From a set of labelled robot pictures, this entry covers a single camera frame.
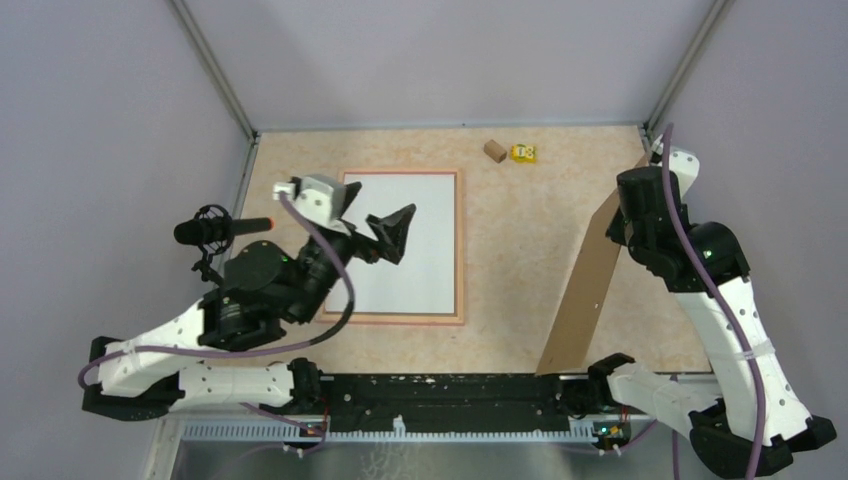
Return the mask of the brown cardboard backing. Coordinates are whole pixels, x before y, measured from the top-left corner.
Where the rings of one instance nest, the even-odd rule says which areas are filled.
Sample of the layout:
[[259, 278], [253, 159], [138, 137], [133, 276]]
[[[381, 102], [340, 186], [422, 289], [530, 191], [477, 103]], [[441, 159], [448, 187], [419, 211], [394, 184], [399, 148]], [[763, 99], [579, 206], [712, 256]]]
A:
[[591, 216], [541, 357], [537, 376], [579, 369], [587, 358], [620, 254], [606, 232], [619, 211], [612, 191]]

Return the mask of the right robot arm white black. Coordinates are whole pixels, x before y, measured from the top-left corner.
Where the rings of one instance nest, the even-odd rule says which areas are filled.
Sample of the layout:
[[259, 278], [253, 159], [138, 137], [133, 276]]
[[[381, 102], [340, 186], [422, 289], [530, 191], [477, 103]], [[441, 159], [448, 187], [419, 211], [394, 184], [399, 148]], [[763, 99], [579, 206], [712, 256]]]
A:
[[653, 373], [623, 353], [590, 366], [589, 404], [638, 409], [687, 437], [724, 479], [770, 476], [796, 453], [835, 440], [833, 422], [798, 399], [755, 304], [750, 267], [734, 233], [693, 224], [678, 177], [658, 166], [617, 178], [618, 209], [608, 237], [660, 278], [692, 321], [719, 390], [708, 394]]

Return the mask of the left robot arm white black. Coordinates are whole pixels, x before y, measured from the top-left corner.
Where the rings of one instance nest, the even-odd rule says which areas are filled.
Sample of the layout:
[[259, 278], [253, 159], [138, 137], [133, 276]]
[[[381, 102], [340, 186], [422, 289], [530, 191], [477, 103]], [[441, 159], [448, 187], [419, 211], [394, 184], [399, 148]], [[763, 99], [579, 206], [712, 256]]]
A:
[[296, 353], [283, 343], [287, 325], [315, 317], [337, 284], [354, 290], [352, 259], [398, 264], [416, 206], [366, 219], [360, 233], [345, 213], [361, 184], [322, 175], [274, 185], [272, 196], [307, 234], [296, 255], [264, 238], [269, 217], [236, 219], [207, 205], [178, 224], [175, 240], [199, 249], [194, 265], [210, 291], [177, 317], [128, 340], [95, 338], [78, 376], [85, 412], [124, 422], [157, 419], [182, 409], [250, 404], [308, 413], [321, 400], [320, 370], [305, 358], [264, 367], [235, 360]]

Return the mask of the black microphone orange tip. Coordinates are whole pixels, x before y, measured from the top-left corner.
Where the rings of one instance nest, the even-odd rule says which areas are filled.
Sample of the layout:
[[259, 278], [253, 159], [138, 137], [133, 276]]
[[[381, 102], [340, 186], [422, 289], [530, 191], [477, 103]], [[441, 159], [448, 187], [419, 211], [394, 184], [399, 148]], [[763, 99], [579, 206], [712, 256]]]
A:
[[178, 244], [197, 247], [201, 259], [192, 270], [201, 274], [204, 282], [221, 285], [223, 277], [213, 268], [212, 260], [225, 253], [237, 236], [270, 231], [274, 221], [268, 217], [234, 219], [222, 206], [209, 204], [201, 207], [194, 216], [173, 229]]

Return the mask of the small wooden block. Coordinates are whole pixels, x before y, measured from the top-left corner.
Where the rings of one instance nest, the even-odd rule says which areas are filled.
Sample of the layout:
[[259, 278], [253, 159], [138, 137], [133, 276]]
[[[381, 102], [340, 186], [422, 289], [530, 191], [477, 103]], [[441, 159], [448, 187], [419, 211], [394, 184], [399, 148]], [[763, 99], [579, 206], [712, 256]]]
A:
[[495, 163], [503, 162], [508, 156], [507, 150], [495, 140], [487, 141], [483, 145], [483, 152]]

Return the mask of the yellow toy block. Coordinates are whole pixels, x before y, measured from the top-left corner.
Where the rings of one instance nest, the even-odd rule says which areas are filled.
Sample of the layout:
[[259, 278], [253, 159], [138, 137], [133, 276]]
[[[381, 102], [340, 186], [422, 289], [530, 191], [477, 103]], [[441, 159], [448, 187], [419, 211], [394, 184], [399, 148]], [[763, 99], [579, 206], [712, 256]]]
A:
[[510, 149], [510, 158], [516, 163], [535, 163], [537, 148], [535, 145], [514, 144]]

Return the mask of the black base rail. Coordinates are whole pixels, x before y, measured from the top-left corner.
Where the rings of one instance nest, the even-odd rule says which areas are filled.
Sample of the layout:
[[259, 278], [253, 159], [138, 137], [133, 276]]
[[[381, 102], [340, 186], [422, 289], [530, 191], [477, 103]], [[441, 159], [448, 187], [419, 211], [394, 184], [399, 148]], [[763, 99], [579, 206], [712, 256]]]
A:
[[585, 375], [324, 374], [299, 381], [284, 415], [327, 416], [333, 433], [386, 432], [396, 418], [410, 433], [564, 432], [622, 407]]

